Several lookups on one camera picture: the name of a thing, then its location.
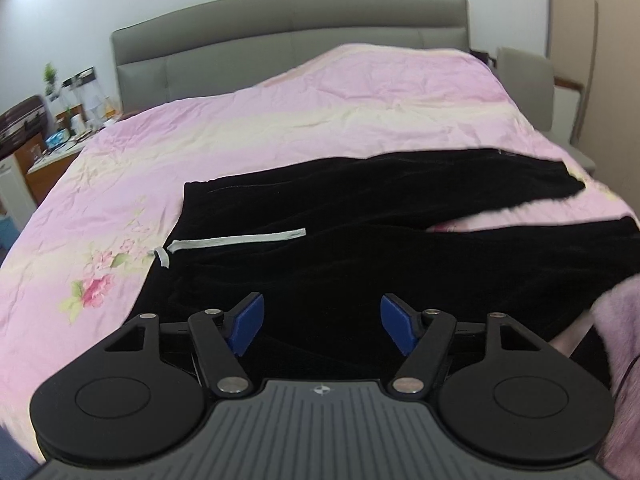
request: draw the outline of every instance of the metal screw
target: metal screw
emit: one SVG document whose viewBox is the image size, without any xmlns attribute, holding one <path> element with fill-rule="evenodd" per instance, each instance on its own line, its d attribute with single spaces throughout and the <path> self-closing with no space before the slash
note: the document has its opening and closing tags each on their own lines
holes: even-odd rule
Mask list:
<svg viewBox="0 0 640 480">
<path fill-rule="evenodd" d="M 249 381 L 243 377 L 225 377 L 218 381 L 218 389 L 226 394 L 239 394 L 249 387 Z"/>
<path fill-rule="evenodd" d="M 424 388 L 424 383 L 415 377 L 400 377 L 392 384 L 394 390 L 401 394 L 416 394 Z"/>
</svg>

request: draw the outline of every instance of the blue gripper pad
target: blue gripper pad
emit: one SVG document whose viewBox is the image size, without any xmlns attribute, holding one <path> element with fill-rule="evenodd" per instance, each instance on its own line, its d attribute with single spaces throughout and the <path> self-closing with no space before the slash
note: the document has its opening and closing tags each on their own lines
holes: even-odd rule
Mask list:
<svg viewBox="0 0 640 480">
<path fill-rule="evenodd" d="M 412 329 L 411 316 L 388 296 L 382 296 L 380 318 L 386 333 L 391 336 L 402 355 L 406 356 L 413 352 L 418 344 L 418 338 Z"/>
<path fill-rule="evenodd" d="M 261 294 L 250 294 L 235 306 L 231 313 L 234 315 L 234 325 L 226 344 L 235 355 L 242 356 L 262 326 L 264 298 Z"/>
</svg>

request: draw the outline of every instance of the black pants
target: black pants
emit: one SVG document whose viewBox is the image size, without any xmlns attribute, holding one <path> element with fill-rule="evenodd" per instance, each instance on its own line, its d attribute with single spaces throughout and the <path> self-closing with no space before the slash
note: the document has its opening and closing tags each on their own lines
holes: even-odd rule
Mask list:
<svg viewBox="0 0 640 480">
<path fill-rule="evenodd" d="M 287 242 L 184 250 L 155 262 L 132 316 L 185 320 L 252 291 L 266 318 L 242 364 L 266 377 L 390 377 L 401 356 L 380 323 L 392 292 L 459 320 L 507 312 L 545 338 L 640 270 L 631 219 L 427 233 L 438 222 L 582 189 L 564 165 L 497 150 L 331 158 L 185 186 L 175 239 L 306 228 Z"/>
</svg>

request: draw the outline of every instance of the blue trash bin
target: blue trash bin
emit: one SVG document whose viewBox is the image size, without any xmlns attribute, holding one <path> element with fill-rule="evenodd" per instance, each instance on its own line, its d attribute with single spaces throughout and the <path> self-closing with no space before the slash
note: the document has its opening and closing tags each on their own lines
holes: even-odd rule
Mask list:
<svg viewBox="0 0 640 480">
<path fill-rule="evenodd" d="M 11 249 L 18 236 L 20 231 L 15 227 L 14 221 L 9 216 L 0 216 L 0 246 Z"/>
</svg>

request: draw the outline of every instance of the bed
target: bed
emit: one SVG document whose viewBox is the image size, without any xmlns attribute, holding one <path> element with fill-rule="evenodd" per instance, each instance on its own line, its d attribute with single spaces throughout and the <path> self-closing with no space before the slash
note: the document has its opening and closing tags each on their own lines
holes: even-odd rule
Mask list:
<svg viewBox="0 0 640 480">
<path fill-rule="evenodd" d="M 548 66 L 523 92 L 517 68 L 503 87 L 468 54 L 466 0 L 221 0 L 118 30 L 112 43 L 124 111 L 140 113 L 89 143 L 0 269 L 0 425 L 39 460 L 31 394 L 127 319 L 186 182 L 331 156 L 498 148 L 562 160 L 584 189 L 432 230 L 635 218 L 578 153 L 531 124 L 550 127 L 535 82 Z M 509 56 L 522 59 L 505 50 L 503 70 Z M 567 352 L 590 322 L 567 333 Z M 607 453 L 607 465 L 625 454 Z"/>
</svg>

